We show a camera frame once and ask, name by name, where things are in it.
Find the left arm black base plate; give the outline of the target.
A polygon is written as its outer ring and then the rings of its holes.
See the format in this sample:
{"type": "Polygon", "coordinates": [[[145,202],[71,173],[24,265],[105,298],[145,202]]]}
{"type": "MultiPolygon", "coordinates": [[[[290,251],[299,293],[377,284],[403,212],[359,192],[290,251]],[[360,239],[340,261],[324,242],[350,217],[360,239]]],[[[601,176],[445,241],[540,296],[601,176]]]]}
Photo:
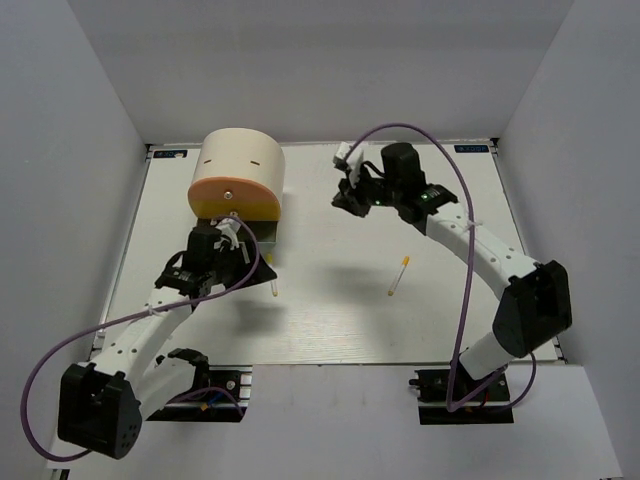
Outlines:
{"type": "Polygon", "coordinates": [[[151,422],[240,423],[249,405],[251,366],[210,366],[177,401],[149,417],[151,422]]]}

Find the grey-green organizer drawer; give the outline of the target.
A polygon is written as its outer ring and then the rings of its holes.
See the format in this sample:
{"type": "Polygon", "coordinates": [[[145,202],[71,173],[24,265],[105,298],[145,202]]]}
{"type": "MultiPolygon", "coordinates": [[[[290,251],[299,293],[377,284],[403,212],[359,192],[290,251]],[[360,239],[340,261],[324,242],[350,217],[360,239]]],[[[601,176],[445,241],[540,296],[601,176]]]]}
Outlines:
{"type": "MultiPolygon", "coordinates": [[[[270,253],[277,243],[277,230],[278,222],[275,221],[246,221],[246,226],[253,232],[259,245],[260,252],[262,254],[270,253]]],[[[223,219],[215,221],[213,219],[198,219],[196,221],[197,227],[204,226],[224,226],[228,225],[236,234],[239,241],[249,241],[249,235],[246,229],[242,227],[237,221],[223,219]]]]}

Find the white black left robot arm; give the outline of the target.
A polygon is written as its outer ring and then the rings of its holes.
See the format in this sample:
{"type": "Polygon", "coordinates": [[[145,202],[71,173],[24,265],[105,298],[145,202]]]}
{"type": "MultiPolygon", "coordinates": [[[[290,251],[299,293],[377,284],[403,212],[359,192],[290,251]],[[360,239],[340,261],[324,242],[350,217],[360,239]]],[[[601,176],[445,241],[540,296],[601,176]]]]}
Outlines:
{"type": "Polygon", "coordinates": [[[168,349],[172,334],[207,300],[277,277],[254,232],[234,217],[192,228],[172,255],[136,319],[86,364],[61,378],[60,440],[113,459],[126,456],[144,420],[176,397],[205,396],[211,374],[205,354],[168,349]]]}

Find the orange organizer drawer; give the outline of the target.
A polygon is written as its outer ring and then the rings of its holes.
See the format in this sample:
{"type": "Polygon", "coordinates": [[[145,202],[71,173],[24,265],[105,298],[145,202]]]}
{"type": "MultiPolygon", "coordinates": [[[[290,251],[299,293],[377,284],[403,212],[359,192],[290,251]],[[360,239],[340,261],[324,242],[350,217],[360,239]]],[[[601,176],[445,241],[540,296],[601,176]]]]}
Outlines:
{"type": "Polygon", "coordinates": [[[188,189],[187,198],[195,201],[227,200],[225,194],[231,193],[231,200],[243,202],[279,202],[279,197],[261,183],[233,177],[211,177],[195,181],[188,189]]]}

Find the white pen bright yellow cap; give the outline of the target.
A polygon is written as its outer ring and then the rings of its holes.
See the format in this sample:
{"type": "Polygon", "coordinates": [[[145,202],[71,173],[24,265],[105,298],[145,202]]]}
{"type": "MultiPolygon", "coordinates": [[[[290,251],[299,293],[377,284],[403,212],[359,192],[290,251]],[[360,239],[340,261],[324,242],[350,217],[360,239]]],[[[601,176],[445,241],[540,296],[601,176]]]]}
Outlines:
{"type": "MultiPolygon", "coordinates": [[[[273,268],[273,267],[274,267],[274,262],[273,262],[273,256],[272,256],[272,254],[271,254],[270,252],[269,252],[269,253],[267,253],[265,258],[266,258],[266,262],[267,262],[267,264],[268,264],[270,267],[272,267],[272,268],[273,268]]],[[[270,282],[270,287],[271,287],[271,293],[272,293],[272,296],[273,296],[273,297],[277,297],[277,296],[278,296],[278,294],[279,294],[278,286],[277,286],[277,276],[276,276],[276,278],[275,278],[275,279],[271,280],[271,282],[270,282]]]]}

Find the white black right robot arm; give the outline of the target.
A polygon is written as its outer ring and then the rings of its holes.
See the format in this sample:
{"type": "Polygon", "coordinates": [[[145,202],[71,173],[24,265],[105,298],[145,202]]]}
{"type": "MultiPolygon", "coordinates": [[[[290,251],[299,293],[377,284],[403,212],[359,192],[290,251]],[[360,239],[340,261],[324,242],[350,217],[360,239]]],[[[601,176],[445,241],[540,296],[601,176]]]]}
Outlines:
{"type": "Polygon", "coordinates": [[[430,183],[409,143],[385,146],[383,168],[365,161],[361,148],[341,143],[334,155],[344,173],[334,207],[364,218],[372,207],[391,207],[421,234],[463,260],[491,289],[499,305],[490,331],[464,350],[451,374],[453,390],[472,399],[488,377],[523,358],[572,325],[569,279],[557,261],[542,264],[517,252],[468,219],[446,187],[430,183]]]}

